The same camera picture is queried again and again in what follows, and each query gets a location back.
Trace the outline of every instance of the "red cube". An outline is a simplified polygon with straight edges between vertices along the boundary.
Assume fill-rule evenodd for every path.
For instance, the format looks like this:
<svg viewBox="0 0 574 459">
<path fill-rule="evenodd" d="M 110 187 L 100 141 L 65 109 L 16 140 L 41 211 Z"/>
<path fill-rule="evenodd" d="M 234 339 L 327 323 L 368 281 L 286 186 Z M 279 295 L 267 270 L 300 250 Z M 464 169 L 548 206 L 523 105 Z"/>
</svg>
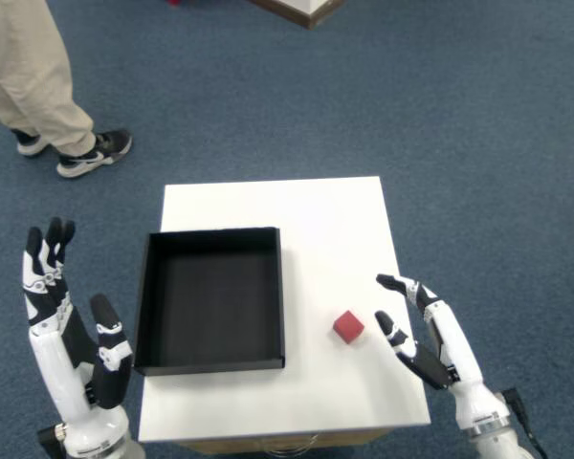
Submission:
<svg viewBox="0 0 574 459">
<path fill-rule="evenodd" d="M 334 322 L 334 330 L 348 344 L 362 333 L 364 325 L 350 311 L 346 311 Z"/>
</svg>

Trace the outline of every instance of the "cable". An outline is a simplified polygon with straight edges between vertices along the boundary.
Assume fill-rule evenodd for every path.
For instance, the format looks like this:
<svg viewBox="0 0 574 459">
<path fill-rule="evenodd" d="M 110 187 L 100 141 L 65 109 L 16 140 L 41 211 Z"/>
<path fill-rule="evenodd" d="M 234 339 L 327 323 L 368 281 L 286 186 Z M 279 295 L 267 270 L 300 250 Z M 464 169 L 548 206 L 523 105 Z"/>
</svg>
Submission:
<svg viewBox="0 0 574 459">
<path fill-rule="evenodd" d="M 511 387 L 510 389 L 502 390 L 501 395 L 504 396 L 504 400 L 512 408 L 515 416 L 517 416 L 517 419 L 523 426 L 523 430 L 525 430 L 525 434 L 527 435 L 529 442 L 532 444 L 532 447 L 538 451 L 542 459 L 548 459 L 546 452 L 542 449 L 541 444 L 538 442 L 538 439 L 534 436 L 534 432 L 532 432 L 532 429 L 529 426 L 529 418 L 527 417 L 525 404 L 517 392 L 517 389 Z"/>
</svg>

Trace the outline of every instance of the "robotic hand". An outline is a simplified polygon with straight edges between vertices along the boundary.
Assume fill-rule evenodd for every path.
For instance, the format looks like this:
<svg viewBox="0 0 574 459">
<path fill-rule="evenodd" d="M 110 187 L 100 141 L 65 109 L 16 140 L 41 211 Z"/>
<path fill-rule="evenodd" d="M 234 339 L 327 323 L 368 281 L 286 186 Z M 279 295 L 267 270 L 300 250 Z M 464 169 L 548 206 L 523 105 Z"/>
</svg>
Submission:
<svg viewBox="0 0 574 459">
<path fill-rule="evenodd" d="M 30 343 L 62 424 L 38 432 L 52 458 L 144 458 L 132 441 L 120 403 L 130 376 L 132 350 L 104 295 L 91 299 L 99 343 L 87 335 L 63 275 L 75 225 L 51 221 L 43 239 L 30 228 L 23 253 L 23 289 Z"/>
<path fill-rule="evenodd" d="M 408 337 L 384 311 L 377 312 L 376 318 L 400 361 L 433 388 L 452 392 L 457 424 L 468 431 L 481 458 L 533 459 L 510 428 L 508 407 L 483 383 L 475 355 L 449 305 L 412 279 L 379 274 L 376 280 L 402 294 L 423 315 L 437 354 Z"/>
</svg>

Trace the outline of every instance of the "black box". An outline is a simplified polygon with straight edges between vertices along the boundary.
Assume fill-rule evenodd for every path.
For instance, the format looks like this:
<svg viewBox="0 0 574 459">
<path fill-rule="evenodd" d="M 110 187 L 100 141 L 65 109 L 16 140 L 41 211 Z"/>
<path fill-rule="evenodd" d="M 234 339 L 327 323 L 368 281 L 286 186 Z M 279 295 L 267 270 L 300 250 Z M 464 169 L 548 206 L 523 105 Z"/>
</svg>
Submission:
<svg viewBox="0 0 574 459">
<path fill-rule="evenodd" d="M 277 228 L 148 235 L 136 370 L 156 376 L 284 366 Z"/>
</svg>

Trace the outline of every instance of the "sneaker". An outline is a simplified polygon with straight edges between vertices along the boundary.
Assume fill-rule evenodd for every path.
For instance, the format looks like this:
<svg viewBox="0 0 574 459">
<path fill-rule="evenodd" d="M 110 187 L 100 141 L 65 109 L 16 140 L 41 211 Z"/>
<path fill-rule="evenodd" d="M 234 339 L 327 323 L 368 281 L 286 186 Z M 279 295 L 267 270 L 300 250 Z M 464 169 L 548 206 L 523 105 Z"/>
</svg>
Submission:
<svg viewBox="0 0 574 459">
<path fill-rule="evenodd" d="M 67 179 L 78 177 L 120 160 L 131 146 L 132 135 L 124 129 L 97 134 L 96 145 L 83 156 L 60 154 L 57 173 Z"/>
<path fill-rule="evenodd" d="M 23 156 L 36 156 L 49 145 L 41 136 L 29 136 L 17 129 L 12 129 L 11 132 L 17 138 L 17 151 Z"/>
</svg>

